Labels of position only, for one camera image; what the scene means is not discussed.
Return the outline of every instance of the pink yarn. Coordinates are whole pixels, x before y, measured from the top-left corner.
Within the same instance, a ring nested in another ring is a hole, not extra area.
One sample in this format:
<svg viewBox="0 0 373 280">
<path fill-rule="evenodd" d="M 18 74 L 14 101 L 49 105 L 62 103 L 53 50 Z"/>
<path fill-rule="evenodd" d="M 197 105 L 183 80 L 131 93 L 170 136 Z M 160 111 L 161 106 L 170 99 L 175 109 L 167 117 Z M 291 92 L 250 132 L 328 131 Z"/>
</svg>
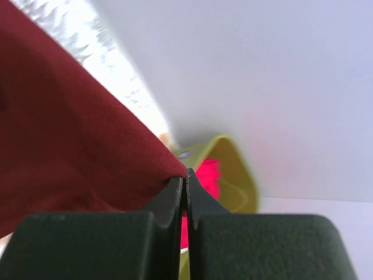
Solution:
<svg viewBox="0 0 373 280">
<path fill-rule="evenodd" d="M 219 197 L 220 178 L 219 162 L 215 159 L 205 159 L 196 171 L 197 178 L 202 187 L 216 200 Z M 188 247 L 188 224 L 187 217 L 181 220 L 181 248 Z"/>
</svg>

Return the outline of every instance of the maroon fabric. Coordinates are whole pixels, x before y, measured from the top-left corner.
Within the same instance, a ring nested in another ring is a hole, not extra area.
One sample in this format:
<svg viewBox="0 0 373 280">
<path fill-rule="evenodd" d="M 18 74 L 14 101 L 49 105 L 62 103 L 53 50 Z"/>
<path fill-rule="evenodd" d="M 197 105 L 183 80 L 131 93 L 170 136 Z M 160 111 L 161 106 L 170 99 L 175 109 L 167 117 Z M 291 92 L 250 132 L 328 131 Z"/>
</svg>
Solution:
<svg viewBox="0 0 373 280">
<path fill-rule="evenodd" d="M 0 0 L 0 237 L 35 211 L 136 210 L 185 167 L 8 0 Z"/>
</svg>

